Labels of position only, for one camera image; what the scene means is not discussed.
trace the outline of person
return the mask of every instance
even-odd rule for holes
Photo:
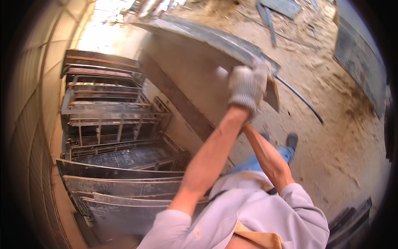
[[[289,168],[298,137],[276,150],[269,135],[247,121],[272,80],[269,64],[235,67],[229,79],[229,109],[187,166],[168,209],[157,214],[138,248],[325,248],[328,223]],[[254,156],[220,177],[240,130]],[[209,203],[192,222],[198,200],[211,188]]]

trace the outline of wall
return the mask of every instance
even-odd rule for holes
[[[67,48],[75,48],[94,11],[91,0],[50,0],[30,30],[8,93],[6,147],[11,188],[30,224],[48,248],[69,248],[51,187],[51,138],[59,110],[60,73]]]

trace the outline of black cable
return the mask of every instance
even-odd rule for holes
[[[319,114],[316,112],[316,110],[314,109],[314,107],[308,103],[308,101],[301,96],[301,94],[299,94],[296,89],[294,89],[291,85],[289,85],[286,81],[284,81],[283,79],[281,79],[279,76],[275,76],[275,78],[277,78],[280,82],[282,82],[285,86],[287,86],[287,88],[289,88],[290,90],[292,90],[292,92],[294,92],[310,109],[311,111],[315,114],[315,116],[319,119],[319,121],[321,122],[321,124],[324,124],[321,116],[319,116]]]

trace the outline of knit glove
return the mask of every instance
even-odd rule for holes
[[[229,105],[237,105],[250,110],[249,119],[257,112],[267,88],[270,63],[261,63],[255,69],[247,66],[234,67],[229,79]]]

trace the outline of shoe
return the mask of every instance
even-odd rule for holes
[[[269,132],[263,131],[260,132],[260,135],[263,136],[263,138],[265,138],[269,142]]]
[[[286,146],[292,147],[294,151],[296,151],[297,142],[299,141],[299,137],[296,133],[290,133],[286,139]]]

